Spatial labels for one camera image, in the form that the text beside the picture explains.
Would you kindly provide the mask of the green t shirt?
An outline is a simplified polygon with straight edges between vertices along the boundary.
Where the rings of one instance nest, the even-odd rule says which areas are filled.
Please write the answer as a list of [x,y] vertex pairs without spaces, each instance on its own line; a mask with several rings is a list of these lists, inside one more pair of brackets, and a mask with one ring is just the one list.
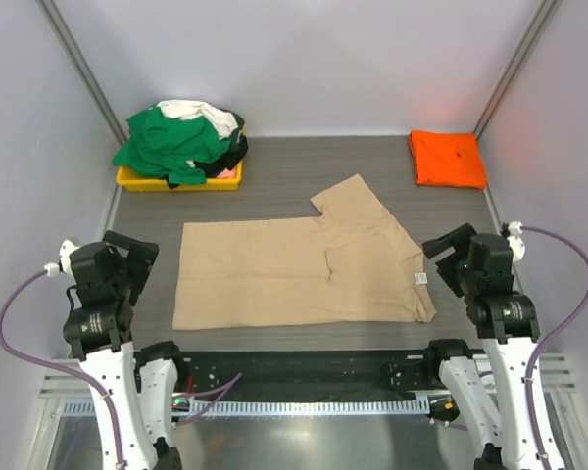
[[167,117],[157,106],[127,120],[129,136],[113,157],[141,177],[166,179],[169,184],[200,185],[207,181],[198,164],[211,164],[234,146],[240,126],[227,113],[215,125],[199,115],[190,119]]

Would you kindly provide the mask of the black t shirt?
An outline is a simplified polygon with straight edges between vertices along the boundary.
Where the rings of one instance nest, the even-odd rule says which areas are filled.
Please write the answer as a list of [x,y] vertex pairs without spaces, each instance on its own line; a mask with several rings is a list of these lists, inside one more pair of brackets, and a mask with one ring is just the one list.
[[245,136],[239,141],[191,139],[166,157],[163,179],[170,189],[180,185],[202,185],[224,170],[233,170],[248,152]]

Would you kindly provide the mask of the left aluminium frame post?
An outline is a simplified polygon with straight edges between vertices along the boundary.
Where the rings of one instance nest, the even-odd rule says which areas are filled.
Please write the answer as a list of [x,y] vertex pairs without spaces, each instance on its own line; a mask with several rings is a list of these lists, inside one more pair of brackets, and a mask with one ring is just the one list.
[[81,52],[70,27],[66,23],[57,6],[57,3],[52,0],[39,0],[37,1],[37,4],[45,16],[46,21],[53,29],[61,46],[64,48],[71,63],[75,67],[75,70],[92,98],[94,105],[109,126],[115,139],[119,144],[123,144],[126,141],[126,134],[123,131],[122,125],[113,112],[109,101]]

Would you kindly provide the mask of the aluminium frame post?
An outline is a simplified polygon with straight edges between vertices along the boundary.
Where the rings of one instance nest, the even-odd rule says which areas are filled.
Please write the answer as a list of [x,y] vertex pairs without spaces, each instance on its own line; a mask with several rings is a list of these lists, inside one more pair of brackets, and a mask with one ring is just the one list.
[[539,3],[475,125],[473,133],[477,140],[493,119],[562,3],[562,0],[543,0]]
[[81,52],[70,27],[66,23],[57,6],[57,3],[52,0],[39,0],[37,1],[37,4],[45,16],[46,21],[53,29],[61,46],[64,48],[71,63],[75,67],[75,70],[92,98],[94,105],[109,126],[115,139],[119,144],[123,144],[126,141],[126,134],[123,131],[122,125],[113,112],[109,101]]

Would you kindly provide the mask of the white t shirt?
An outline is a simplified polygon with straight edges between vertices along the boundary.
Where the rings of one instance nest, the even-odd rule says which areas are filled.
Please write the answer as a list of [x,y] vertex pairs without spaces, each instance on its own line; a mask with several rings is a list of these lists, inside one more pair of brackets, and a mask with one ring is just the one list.
[[166,118],[193,120],[205,118],[216,130],[219,140],[229,138],[235,131],[242,130],[244,124],[229,111],[216,108],[209,103],[196,100],[165,100],[157,104]]

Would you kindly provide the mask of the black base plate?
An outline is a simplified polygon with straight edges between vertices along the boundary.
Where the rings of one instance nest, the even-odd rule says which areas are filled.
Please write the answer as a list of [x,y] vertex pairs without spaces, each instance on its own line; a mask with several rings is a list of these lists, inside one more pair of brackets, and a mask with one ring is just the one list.
[[373,402],[411,400],[445,389],[428,350],[181,352],[160,343],[134,355],[136,366],[170,358],[177,393],[225,401]]

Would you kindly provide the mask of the beige t shirt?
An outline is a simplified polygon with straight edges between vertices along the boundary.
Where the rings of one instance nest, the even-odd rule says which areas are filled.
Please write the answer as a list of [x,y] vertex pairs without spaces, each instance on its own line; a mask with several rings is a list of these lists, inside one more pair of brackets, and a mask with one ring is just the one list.
[[311,202],[312,217],[185,223],[173,328],[433,319],[420,245],[360,175]]

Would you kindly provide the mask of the pink garment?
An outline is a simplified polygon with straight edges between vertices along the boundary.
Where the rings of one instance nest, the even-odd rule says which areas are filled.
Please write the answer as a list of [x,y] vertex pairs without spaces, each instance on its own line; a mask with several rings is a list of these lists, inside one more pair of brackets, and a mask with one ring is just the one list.
[[217,175],[217,179],[234,179],[237,176],[237,168],[233,169],[225,168]]

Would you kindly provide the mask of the yellow plastic bin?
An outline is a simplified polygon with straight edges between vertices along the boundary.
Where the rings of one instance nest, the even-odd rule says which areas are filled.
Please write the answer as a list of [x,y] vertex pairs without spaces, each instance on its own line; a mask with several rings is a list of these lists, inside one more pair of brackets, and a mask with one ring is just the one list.
[[135,173],[131,168],[120,166],[117,171],[116,182],[119,186],[129,192],[157,192],[157,193],[179,193],[179,192],[223,192],[236,191],[239,189],[243,176],[243,162],[240,160],[234,170],[228,172],[228,176],[220,178],[208,178],[205,184],[201,185],[178,185],[169,186],[166,179],[144,178]]

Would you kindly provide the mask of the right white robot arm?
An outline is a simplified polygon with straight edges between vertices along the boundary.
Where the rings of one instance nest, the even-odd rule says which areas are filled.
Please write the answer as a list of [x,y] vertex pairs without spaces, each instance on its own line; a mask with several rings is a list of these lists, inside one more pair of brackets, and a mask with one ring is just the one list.
[[496,394],[489,395],[463,340],[431,341],[421,372],[457,404],[476,452],[476,469],[563,469],[539,366],[537,309],[514,287],[514,264],[525,246],[521,225],[500,234],[465,223],[422,245],[459,298],[485,352]]

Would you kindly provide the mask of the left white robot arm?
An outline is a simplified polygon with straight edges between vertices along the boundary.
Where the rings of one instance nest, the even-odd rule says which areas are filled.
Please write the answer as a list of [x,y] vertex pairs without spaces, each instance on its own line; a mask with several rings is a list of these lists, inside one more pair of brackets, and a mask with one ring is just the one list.
[[179,469],[172,393],[188,379],[172,341],[133,346],[133,308],[158,257],[155,243],[108,231],[102,241],[66,240],[60,267],[75,299],[63,327],[94,402],[106,469]]

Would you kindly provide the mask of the right aluminium frame post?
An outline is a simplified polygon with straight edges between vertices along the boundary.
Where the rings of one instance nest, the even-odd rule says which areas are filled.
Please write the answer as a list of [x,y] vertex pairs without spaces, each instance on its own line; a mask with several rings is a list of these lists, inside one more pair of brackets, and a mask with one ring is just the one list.
[[475,125],[473,133],[477,140],[493,119],[562,3],[562,0],[543,0],[539,3]]

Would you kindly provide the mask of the folded orange t shirt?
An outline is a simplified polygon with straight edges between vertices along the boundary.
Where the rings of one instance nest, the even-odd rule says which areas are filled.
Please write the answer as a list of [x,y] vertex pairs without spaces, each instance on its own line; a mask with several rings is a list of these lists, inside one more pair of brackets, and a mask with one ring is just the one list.
[[417,185],[485,190],[487,176],[472,133],[409,134]]

